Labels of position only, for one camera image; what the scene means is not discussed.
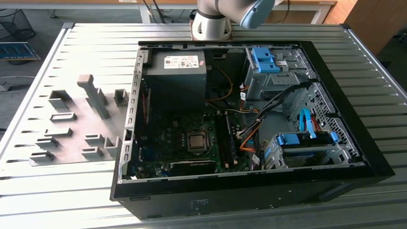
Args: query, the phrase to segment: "wooden table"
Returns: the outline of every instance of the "wooden table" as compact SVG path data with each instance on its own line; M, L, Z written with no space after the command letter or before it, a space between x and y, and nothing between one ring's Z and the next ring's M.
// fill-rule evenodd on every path
M196 0L156 0L160 9L196 9ZM315 11L311 24L321 24L337 0L291 0L289 11ZM142 23L150 23L141 0L0 0L0 8L18 9L138 9ZM284 15L287 0L273 7Z

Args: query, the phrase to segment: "sticker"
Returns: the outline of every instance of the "sticker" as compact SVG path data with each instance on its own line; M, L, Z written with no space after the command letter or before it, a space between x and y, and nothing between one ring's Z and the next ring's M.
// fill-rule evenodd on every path
M209 204L209 199L192 200L189 203L189 208L190 210L194 211L204 210L208 204Z
M245 93L244 93L244 92L240 92L240 99L241 99L242 101L245 101Z
M198 68L197 56L165 56L164 69Z
M260 164L260 158L253 154L253 156L252 156L252 160L253 160L253 162L256 163L256 165L258 165Z
M285 65L285 66L288 65L285 61L276 61L274 63L276 63L277 65Z

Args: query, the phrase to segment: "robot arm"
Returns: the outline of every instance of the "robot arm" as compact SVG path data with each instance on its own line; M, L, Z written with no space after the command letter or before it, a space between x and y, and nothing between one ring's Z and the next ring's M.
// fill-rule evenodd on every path
M274 0L197 0L193 37L204 41L228 39L228 19L241 27L254 29L266 19L273 2Z

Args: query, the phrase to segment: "blue plastic latch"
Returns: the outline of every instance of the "blue plastic latch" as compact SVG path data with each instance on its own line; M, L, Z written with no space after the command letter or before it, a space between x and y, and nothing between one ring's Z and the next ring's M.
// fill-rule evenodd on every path
M316 138L316 134L313 132L312 122L311 122L311 112L307 108L303 108L299 113L299 131L308 131L311 138Z
M281 136L277 136L277 143L278 143L278 146L284 145L284 141L281 139Z
M284 145L299 145L299 137L296 134L281 135Z
M265 154L264 154L264 158L266 158L268 154L270 153L270 148L268 148Z
M273 55L268 48L256 47L252 48L253 60L257 64L258 73L278 73L280 67L273 62Z
M333 140L335 143L339 142L339 137L337 137L336 132L331 132L331 138L332 138L332 140Z

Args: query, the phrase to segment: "aluminum table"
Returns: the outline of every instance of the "aluminum table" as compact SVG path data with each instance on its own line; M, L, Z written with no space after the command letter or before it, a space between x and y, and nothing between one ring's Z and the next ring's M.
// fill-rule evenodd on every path
M188 40L189 26L65 24L0 143L1 228L405 228L407 94L352 30L234 26L233 38L313 42L396 175L321 204L140 221L108 199L112 160L32 167L21 148L33 144L41 126L52 125L41 119L52 109L44 100L52 88L74 83L82 71L105 93L129 89L137 42Z

